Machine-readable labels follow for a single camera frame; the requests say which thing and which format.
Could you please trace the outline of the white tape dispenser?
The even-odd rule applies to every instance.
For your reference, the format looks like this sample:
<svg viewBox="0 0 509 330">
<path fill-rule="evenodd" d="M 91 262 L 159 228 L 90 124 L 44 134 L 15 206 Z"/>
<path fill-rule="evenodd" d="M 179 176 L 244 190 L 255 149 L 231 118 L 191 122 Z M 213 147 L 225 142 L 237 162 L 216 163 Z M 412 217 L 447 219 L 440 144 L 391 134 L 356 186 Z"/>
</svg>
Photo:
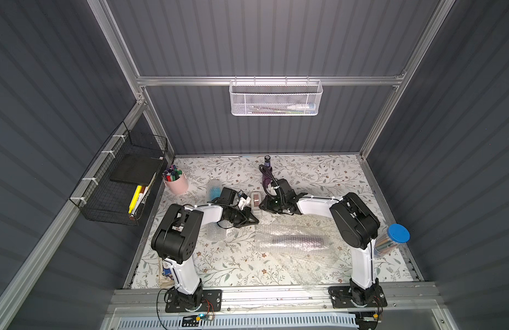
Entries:
<svg viewBox="0 0 509 330">
<path fill-rule="evenodd" d="M 260 205 L 261 205 L 261 202 L 262 202 L 263 198 L 262 198 L 262 195 L 260 192 L 253 192 L 251 194 L 251 208 L 252 208 L 252 211 L 260 211 Z"/>
</svg>

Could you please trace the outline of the dark purple labelled bottle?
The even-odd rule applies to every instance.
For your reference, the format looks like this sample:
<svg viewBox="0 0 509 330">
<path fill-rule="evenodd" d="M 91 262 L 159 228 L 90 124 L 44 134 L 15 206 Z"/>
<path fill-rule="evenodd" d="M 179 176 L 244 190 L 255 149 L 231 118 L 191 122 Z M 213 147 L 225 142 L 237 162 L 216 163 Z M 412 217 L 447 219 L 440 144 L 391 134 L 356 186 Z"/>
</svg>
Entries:
<svg viewBox="0 0 509 330">
<path fill-rule="evenodd" d="M 294 250 L 322 250 L 325 247 L 323 236 L 318 235 L 276 235 L 269 241 L 271 246 Z"/>
</svg>

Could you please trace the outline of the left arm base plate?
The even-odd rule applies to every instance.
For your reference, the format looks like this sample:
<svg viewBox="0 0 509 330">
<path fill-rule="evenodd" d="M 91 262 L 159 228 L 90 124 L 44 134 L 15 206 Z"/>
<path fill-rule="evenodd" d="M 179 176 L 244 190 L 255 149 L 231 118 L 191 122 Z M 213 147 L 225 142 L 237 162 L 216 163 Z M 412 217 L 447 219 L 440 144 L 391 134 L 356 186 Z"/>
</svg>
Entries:
<svg viewBox="0 0 509 330">
<path fill-rule="evenodd" d="M 222 290 L 199 290 L 192 295 L 172 291 L 163 299 L 166 313 L 220 312 L 223 301 Z"/>
</svg>

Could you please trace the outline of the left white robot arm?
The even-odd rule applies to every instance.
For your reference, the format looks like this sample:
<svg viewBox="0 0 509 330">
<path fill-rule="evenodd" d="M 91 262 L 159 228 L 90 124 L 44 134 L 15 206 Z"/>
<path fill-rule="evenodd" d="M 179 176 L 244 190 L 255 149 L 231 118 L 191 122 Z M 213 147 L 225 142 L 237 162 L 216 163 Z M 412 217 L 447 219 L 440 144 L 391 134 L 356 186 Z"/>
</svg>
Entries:
<svg viewBox="0 0 509 330">
<path fill-rule="evenodd" d="M 160 222 L 151 248 L 170 270 L 174 285 L 166 300 L 169 311 L 174 308 L 196 311 L 203 305 L 203 284 L 197 274 L 193 253 L 199 233 L 208 224 L 221 225 L 228 222 L 233 228 L 259 224 L 247 202 L 248 196 L 241 191 L 223 188 L 221 195 L 200 206 L 173 203 Z"/>
</svg>

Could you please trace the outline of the purple liquid glass bottle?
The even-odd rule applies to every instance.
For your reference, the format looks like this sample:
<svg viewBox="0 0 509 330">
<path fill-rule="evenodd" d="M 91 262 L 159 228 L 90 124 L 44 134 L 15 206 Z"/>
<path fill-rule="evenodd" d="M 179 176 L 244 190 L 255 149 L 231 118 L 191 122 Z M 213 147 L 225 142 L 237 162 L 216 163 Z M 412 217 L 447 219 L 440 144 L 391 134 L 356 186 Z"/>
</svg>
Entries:
<svg viewBox="0 0 509 330">
<path fill-rule="evenodd" d="M 270 155 L 266 155 L 264 157 L 264 163 L 259 167 L 259 169 L 262 173 L 263 187 L 266 188 L 272 181 L 272 165 Z"/>
</svg>

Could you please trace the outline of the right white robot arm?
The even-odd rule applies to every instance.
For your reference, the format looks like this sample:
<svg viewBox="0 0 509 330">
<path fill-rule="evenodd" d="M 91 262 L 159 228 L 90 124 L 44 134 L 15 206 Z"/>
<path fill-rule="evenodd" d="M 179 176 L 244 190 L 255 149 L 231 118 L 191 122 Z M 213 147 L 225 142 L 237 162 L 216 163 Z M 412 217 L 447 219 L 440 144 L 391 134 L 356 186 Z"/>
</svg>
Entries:
<svg viewBox="0 0 509 330">
<path fill-rule="evenodd" d="M 315 197 L 295 193 L 287 180 L 272 183 L 275 194 L 266 195 L 260 209 L 272 214 L 317 215 L 334 220 L 338 232 L 351 247 L 352 275 L 349 284 L 353 303 L 365 307 L 380 297 L 374 268 L 373 249 L 380 227 L 379 219 L 354 192 L 343 197 Z"/>
</svg>

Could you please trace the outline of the blue liquid glass bottle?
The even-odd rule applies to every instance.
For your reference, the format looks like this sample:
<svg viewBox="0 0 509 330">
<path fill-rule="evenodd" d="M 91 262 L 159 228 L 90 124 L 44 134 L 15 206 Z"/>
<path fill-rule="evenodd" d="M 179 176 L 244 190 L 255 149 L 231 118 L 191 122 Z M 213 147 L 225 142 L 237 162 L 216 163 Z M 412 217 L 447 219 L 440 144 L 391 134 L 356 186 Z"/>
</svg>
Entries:
<svg viewBox="0 0 509 330">
<path fill-rule="evenodd" d="M 221 195 L 221 187 L 220 186 L 212 186 L 208 190 L 208 200 L 213 201 L 214 199 L 219 198 Z"/>
</svg>

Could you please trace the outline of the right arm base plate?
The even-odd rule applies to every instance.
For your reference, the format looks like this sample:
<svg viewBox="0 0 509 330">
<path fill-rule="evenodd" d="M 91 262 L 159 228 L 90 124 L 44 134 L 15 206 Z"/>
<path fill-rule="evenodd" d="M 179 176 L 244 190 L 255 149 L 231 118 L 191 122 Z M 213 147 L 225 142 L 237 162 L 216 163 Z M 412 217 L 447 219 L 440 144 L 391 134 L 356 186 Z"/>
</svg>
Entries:
<svg viewBox="0 0 509 330">
<path fill-rule="evenodd" d="M 362 289 L 359 286 L 339 285 L 328 288 L 333 308 L 377 308 L 387 307 L 386 296 L 379 285 Z"/>
</svg>

